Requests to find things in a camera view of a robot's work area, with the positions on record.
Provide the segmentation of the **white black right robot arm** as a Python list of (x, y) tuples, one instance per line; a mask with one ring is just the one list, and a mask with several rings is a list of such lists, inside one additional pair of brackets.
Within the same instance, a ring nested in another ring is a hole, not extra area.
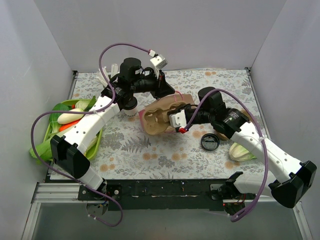
[(246, 176), (238, 171), (216, 190), (222, 198), (237, 199), (243, 194), (273, 197), (292, 209), (312, 186), (317, 166), (302, 162), (264, 137), (253, 115), (226, 107), (223, 89), (205, 87), (198, 92), (198, 105), (187, 104), (168, 112), (170, 126), (186, 133), (193, 125), (211, 124), (214, 130), (248, 150), (264, 164), (262, 178)]

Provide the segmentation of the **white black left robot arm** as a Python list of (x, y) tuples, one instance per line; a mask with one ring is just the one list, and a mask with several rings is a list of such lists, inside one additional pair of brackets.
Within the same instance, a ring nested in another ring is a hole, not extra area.
[(89, 187), (89, 194), (95, 200), (103, 199), (107, 191), (103, 178), (91, 168), (90, 161), (84, 155), (92, 139), (108, 120), (137, 103), (135, 93), (149, 92), (155, 99), (175, 93), (162, 71), (168, 61), (162, 55), (156, 55), (150, 62), (151, 67), (142, 69), (139, 59), (125, 58), (119, 72), (111, 75), (111, 86), (101, 92), (90, 109), (93, 114), (84, 115), (63, 136), (54, 135), (50, 140), (54, 163)]

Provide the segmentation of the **black plastic cup lid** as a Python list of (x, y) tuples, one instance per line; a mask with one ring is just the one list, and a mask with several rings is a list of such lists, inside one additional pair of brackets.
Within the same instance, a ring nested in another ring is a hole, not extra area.
[(138, 100), (133, 97), (131, 100), (128, 101), (128, 103), (125, 104), (123, 107), (124, 110), (133, 110), (137, 107), (138, 105)]

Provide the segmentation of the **white paper coffee cup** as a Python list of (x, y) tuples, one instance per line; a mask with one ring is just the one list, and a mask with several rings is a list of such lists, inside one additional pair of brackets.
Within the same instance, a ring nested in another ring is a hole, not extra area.
[(138, 110), (137, 110), (137, 107), (132, 109), (132, 110), (125, 110), (123, 109), (125, 115), (128, 117), (128, 118), (133, 118), (135, 117), (137, 114), (138, 114)]

